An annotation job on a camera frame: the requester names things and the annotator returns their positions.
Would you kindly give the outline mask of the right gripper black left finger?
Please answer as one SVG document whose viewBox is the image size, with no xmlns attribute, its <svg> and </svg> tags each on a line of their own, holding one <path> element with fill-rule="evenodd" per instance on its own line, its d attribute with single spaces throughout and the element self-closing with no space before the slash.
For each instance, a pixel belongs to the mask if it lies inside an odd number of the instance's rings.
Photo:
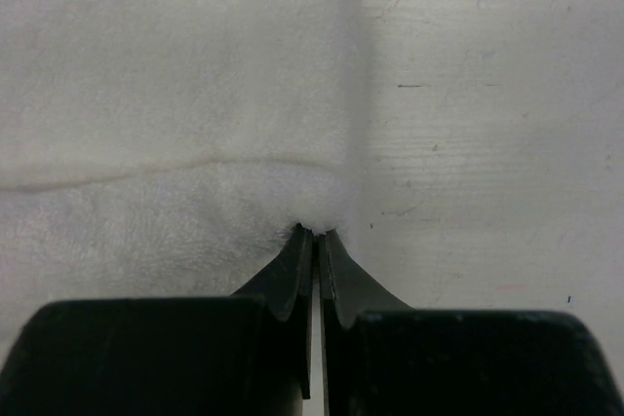
<svg viewBox="0 0 624 416">
<path fill-rule="evenodd" d="M 5 415 L 298 415 L 310 397 L 313 236 L 228 296 L 39 309 L 1 371 Z"/>
</svg>

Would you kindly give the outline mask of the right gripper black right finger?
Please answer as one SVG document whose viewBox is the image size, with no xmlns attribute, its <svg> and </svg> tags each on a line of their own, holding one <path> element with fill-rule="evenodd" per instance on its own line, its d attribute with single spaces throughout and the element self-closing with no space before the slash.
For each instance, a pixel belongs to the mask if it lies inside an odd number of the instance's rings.
<svg viewBox="0 0 624 416">
<path fill-rule="evenodd" d="M 576 317 L 414 309 L 319 240 L 329 415 L 619 415 L 601 347 Z"/>
</svg>

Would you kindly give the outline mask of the white towel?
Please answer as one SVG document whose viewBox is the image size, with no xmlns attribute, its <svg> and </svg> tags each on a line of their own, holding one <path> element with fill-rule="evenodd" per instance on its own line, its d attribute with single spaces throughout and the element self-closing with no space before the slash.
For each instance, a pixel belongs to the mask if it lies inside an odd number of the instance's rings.
<svg viewBox="0 0 624 416">
<path fill-rule="evenodd" d="M 242 283 L 351 220 L 361 0 L 1 0 L 1 338 Z"/>
</svg>

